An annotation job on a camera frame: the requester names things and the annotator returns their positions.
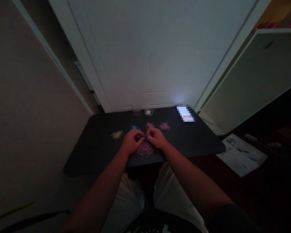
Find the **black tabletop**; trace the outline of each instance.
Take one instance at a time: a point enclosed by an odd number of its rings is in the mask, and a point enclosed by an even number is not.
[[[140,116],[133,116],[132,111],[94,115],[88,120],[64,171],[68,176],[103,171],[119,150],[124,135],[130,131],[132,125],[138,126],[146,133],[147,122],[155,126],[161,122],[168,123],[171,130],[162,130],[163,134],[186,157],[224,152],[225,146],[221,140],[195,112],[192,113],[195,122],[183,122],[176,107],[157,108],[152,116],[146,116],[143,110]],[[114,141],[111,134],[119,130],[123,131],[123,135]],[[166,161],[164,154],[156,149],[154,154],[147,158],[130,155],[127,166],[162,161]]]

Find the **door frame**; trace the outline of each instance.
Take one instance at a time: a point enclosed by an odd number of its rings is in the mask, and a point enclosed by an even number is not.
[[[242,27],[237,33],[235,39],[231,43],[228,48],[225,56],[217,67],[214,75],[210,79],[207,84],[205,90],[198,100],[196,100],[195,111],[199,111],[201,106],[207,101],[207,97],[211,94],[215,85],[223,75],[224,71],[246,40],[247,36],[252,31],[253,27],[269,5],[271,0],[257,0],[251,9],[249,15],[245,19]],[[99,101],[101,102],[101,106],[103,107],[106,113],[115,112],[117,109],[111,107],[110,101],[108,100],[105,90],[102,87],[101,80],[99,79],[92,59],[89,55],[88,49],[84,43],[83,37],[79,30],[79,27],[74,19],[73,13],[71,11],[70,5],[67,0],[49,0],[50,5],[53,8],[53,11],[64,30],[69,43],[71,44],[79,62],[81,63],[90,83],[92,84],[95,93]]]

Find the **phone screen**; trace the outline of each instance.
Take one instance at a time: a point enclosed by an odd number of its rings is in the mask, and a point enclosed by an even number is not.
[[[189,112],[186,106],[177,106],[179,115],[181,116],[183,122],[193,122],[195,121],[194,117]]]

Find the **person's right hand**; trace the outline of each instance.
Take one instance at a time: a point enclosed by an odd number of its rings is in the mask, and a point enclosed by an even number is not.
[[[156,148],[163,149],[169,145],[169,142],[166,140],[162,131],[156,128],[150,128],[146,132],[147,139],[151,142]]]

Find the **white pants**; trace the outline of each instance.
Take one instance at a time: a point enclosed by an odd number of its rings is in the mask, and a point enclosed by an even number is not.
[[[167,163],[159,171],[154,186],[154,207],[176,215],[207,233],[204,220],[182,189],[178,179]],[[121,233],[138,217],[145,205],[145,196],[138,183],[124,173],[102,233]]]

